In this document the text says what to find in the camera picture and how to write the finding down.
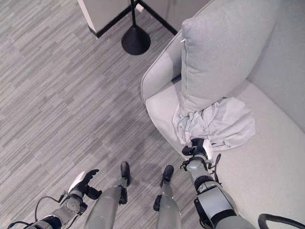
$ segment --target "wall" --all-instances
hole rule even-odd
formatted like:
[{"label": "wall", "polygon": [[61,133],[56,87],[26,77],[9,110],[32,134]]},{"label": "wall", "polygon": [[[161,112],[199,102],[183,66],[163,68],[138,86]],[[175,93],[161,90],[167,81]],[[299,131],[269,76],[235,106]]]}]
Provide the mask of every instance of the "wall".
[{"label": "wall", "polygon": [[177,31],[182,22],[192,17],[210,0],[143,0]]},{"label": "wall", "polygon": [[[143,0],[177,31],[210,0]],[[130,5],[130,0],[78,0],[90,28],[98,32]]]},{"label": "wall", "polygon": [[98,32],[130,5],[130,0],[78,0],[90,28]]}]

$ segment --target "black lamp base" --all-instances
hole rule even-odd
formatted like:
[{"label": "black lamp base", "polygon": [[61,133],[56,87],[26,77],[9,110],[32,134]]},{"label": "black lamp base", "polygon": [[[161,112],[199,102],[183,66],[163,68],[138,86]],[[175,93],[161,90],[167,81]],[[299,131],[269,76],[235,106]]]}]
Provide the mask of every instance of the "black lamp base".
[{"label": "black lamp base", "polygon": [[146,52],[151,45],[149,35],[137,25],[133,25],[122,37],[124,50],[131,55],[140,55]]}]

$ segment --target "black cable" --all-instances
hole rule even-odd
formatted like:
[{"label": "black cable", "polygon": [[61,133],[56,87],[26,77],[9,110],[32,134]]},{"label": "black cable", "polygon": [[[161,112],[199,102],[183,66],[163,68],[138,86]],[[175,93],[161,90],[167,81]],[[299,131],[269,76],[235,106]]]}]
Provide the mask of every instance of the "black cable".
[{"label": "black cable", "polygon": [[210,168],[214,168],[213,172],[211,174],[214,174],[214,177],[215,177],[215,181],[221,185],[221,183],[219,183],[219,179],[218,179],[218,175],[217,175],[217,165],[220,161],[220,158],[221,158],[221,154],[218,154],[217,155],[217,158],[216,158],[216,161],[215,161],[215,165],[213,167],[210,167]]},{"label": "black cable", "polygon": [[269,215],[269,214],[261,214],[258,217],[258,225],[261,229],[269,229],[267,226],[266,221],[273,221],[273,222],[278,222],[278,223],[284,223],[284,224],[288,224],[291,226],[294,226],[296,228],[300,228],[300,229],[305,229],[305,225],[302,223],[299,223],[297,221],[294,221],[292,219],[288,219],[288,218],[284,218],[281,216],[273,216],[273,215]]},{"label": "black cable", "polygon": [[65,228],[65,229],[69,229],[69,228],[72,226],[72,224],[74,223],[74,221],[76,220],[77,217],[78,217],[78,215],[76,215],[76,216],[74,217],[74,219],[73,219],[72,223],[70,224],[70,226],[68,226],[68,227]]},{"label": "black cable", "polygon": [[38,219],[37,219],[37,208],[38,208],[38,205],[39,205],[40,201],[42,201],[44,198],[49,198],[49,199],[51,199],[51,200],[54,200],[54,201],[57,202],[57,203],[60,203],[63,197],[64,197],[64,194],[61,195],[61,197],[59,198],[59,200],[56,200],[56,199],[54,199],[53,197],[49,197],[49,196],[41,197],[41,198],[38,200],[38,203],[37,203],[36,208],[35,208],[35,222],[38,221]]},{"label": "black cable", "polygon": [[16,222],[13,222],[13,223],[9,224],[7,229],[12,228],[13,226],[15,226],[15,224],[18,224],[18,223],[27,225],[25,228],[27,228],[27,227],[29,227],[30,225],[33,224],[33,223],[27,223],[27,222],[23,222],[23,221],[16,221]]}]

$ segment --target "floor lamp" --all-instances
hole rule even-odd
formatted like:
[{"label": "floor lamp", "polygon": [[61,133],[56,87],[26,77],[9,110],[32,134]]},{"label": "floor lamp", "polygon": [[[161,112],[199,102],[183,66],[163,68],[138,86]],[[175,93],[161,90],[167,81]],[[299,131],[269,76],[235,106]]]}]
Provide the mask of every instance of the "floor lamp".
[{"label": "floor lamp", "polygon": [[132,26],[122,37],[122,47],[131,55],[140,55],[146,52],[151,45],[149,35],[135,22],[134,1],[131,0]]}]

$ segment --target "cushion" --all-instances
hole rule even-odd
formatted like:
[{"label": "cushion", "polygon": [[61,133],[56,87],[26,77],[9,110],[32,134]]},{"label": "cushion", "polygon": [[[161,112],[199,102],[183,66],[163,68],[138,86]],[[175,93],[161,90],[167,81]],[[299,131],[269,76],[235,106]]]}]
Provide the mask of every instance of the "cushion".
[{"label": "cushion", "polygon": [[[179,84],[169,83],[147,99],[146,106],[155,126],[182,155],[183,146],[172,126],[172,117],[178,105]],[[246,144],[222,152],[217,174],[224,189],[235,200],[241,215],[257,228],[261,213],[304,223],[305,134],[248,80],[244,80],[229,95],[252,109],[256,134]],[[277,224],[273,228],[284,229],[287,226]]]},{"label": "cushion", "polygon": [[233,0],[183,22],[184,116],[208,107],[248,76],[274,27],[279,5],[279,0]]}]

